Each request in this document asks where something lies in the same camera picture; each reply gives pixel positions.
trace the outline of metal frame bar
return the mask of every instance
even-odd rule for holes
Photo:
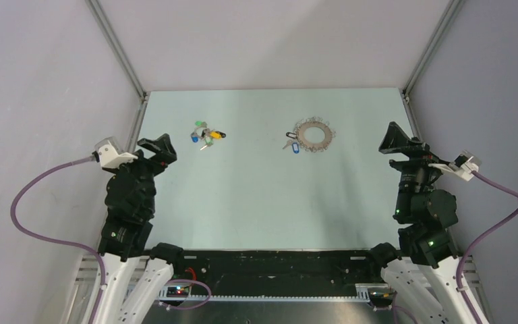
[[[144,90],[144,87],[142,87],[140,79],[138,79],[138,76],[136,75],[128,57],[124,53],[122,45],[116,37],[114,29],[112,29],[112,25],[110,24],[110,21],[108,21],[106,13],[102,9],[102,5],[98,0],[86,0],[86,4],[90,8],[90,12],[92,12],[94,19],[98,23],[98,27],[100,27],[100,30],[102,30],[102,33],[104,34],[104,37],[108,42],[108,45],[114,52],[116,60],[118,60],[118,63],[120,63],[120,66],[124,69],[124,72],[128,77],[128,80],[132,83],[132,86],[136,90],[136,93],[138,94],[140,101],[144,101],[146,91]]]
[[[146,108],[148,106],[149,98],[150,95],[147,94],[136,111],[136,116],[134,116],[134,123],[132,124],[132,129],[130,130],[130,135],[128,136],[128,141],[126,142],[126,152],[133,152],[136,147],[136,142],[140,136],[140,129],[142,128],[142,122],[144,121],[144,116],[146,115]]]
[[[442,17],[434,30],[434,34],[430,37],[428,41],[428,46],[422,53],[422,57],[418,61],[418,64],[414,67],[412,74],[410,75],[410,79],[406,82],[406,86],[404,87],[403,94],[407,96],[412,92],[416,82],[424,72],[424,70],[428,67],[428,64],[432,60],[435,52],[440,47],[444,36],[452,23],[454,22],[459,10],[464,4],[464,0],[451,0],[446,7],[446,10],[442,14]]]
[[[400,96],[402,97],[402,104],[404,104],[404,110],[406,110],[406,117],[408,117],[410,128],[412,129],[412,135],[422,139],[422,133],[420,132],[420,128],[418,127],[416,115],[410,107],[410,98],[404,95],[403,91],[400,92]]]

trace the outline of white cable connector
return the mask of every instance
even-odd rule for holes
[[[429,164],[430,167],[435,167],[442,170],[443,173],[451,173],[458,178],[465,181],[470,181],[473,178],[473,171],[479,171],[482,162],[468,151],[463,151],[453,162],[449,165],[442,163]]]
[[[114,137],[101,140],[94,146],[94,149],[98,154],[100,166],[107,169],[118,169],[122,163],[130,163],[138,158],[131,153],[124,152]]]
[[[391,311],[392,310],[392,304],[386,306],[386,307],[376,307],[376,306],[373,306],[372,307],[372,311],[373,312],[377,312],[377,311]]]

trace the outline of light blue table surface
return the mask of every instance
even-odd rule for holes
[[[336,131],[327,151],[283,150],[296,122]],[[227,134],[200,151],[197,120]],[[398,246],[399,172],[378,145],[390,121],[411,134],[396,88],[152,92],[140,138],[171,136],[177,162],[156,177],[146,245],[190,249]]]

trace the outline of white mount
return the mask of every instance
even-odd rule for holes
[[[413,275],[406,267],[405,261],[391,261],[380,273],[383,280],[399,294],[408,305],[410,312],[421,324],[474,324],[476,320],[469,311],[460,291],[457,290],[455,271],[459,259],[446,258],[438,263],[439,268],[418,265],[418,269],[428,280],[436,297],[419,282],[414,281]],[[474,305],[483,324],[489,324],[476,298],[469,289],[466,280],[464,289]]]
[[[442,163],[432,163],[429,167],[435,167],[442,170],[443,173],[453,174],[465,181],[473,178],[473,171],[479,171],[482,162],[468,151],[462,151],[461,154],[449,165]]]
[[[173,277],[173,266],[166,260],[149,259],[142,277],[124,301],[126,290],[134,269],[138,266],[140,257],[120,261],[120,256],[106,253],[102,260],[106,268],[106,288],[94,317],[94,324],[141,324],[150,310],[158,293]],[[98,288],[100,286],[100,268],[92,288],[92,295],[84,313],[82,324],[87,324],[90,318]]]
[[[100,166],[107,169],[118,169],[122,163],[133,162],[138,157],[124,152],[116,138],[108,137],[94,145],[94,150],[98,154]]]

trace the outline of key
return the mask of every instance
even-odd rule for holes
[[[216,140],[220,140],[220,139],[226,137],[225,133],[222,133],[218,130],[212,130],[210,135],[211,135],[211,137],[215,138]]]
[[[293,140],[288,140],[287,144],[285,144],[285,146],[283,146],[283,150],[286,149],[287,147],[291,146],[292,144],[293,144]]]
[[[196,132],[193,132],[190,136],[192,137],[192,141],[194,143],[197,143],[200,140],[198,133],[196,133]]]

